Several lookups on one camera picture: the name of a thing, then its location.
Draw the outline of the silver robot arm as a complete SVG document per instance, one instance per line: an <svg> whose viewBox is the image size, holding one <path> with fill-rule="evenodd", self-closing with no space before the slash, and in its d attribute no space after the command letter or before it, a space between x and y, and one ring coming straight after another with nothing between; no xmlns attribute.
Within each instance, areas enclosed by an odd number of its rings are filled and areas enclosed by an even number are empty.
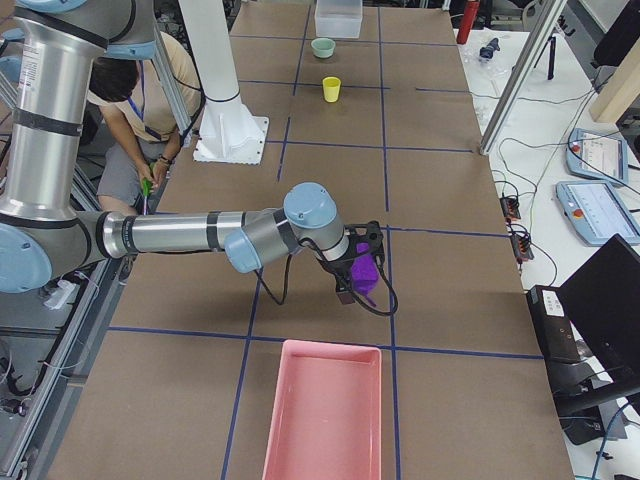
<svg viewBox="0 0 640 480"><path fill-rule="evenodd" d="M279 209L202 214L78 212L70 205L90 70L96 58L153 59L180 126L186 108L149 1L20 1L25 31L7 182L1 196L1 289L21 293L108 258L225 253L242 273L313 251L343 303L374 304L385 277L376 222L346 225L320 184L294 186Z"/></svg>

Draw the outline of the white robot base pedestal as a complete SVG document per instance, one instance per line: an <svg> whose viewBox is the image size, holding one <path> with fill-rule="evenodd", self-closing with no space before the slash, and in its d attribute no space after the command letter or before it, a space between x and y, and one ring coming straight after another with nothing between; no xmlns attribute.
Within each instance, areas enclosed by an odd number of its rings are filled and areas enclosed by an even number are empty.
<svg viewBox="0 0 640 480"><path fill-rule="evenodd" d="M269 119L252 115L243 103L223 3L179 3L204 92L205 106L194 159L257 165Z"/></svg>

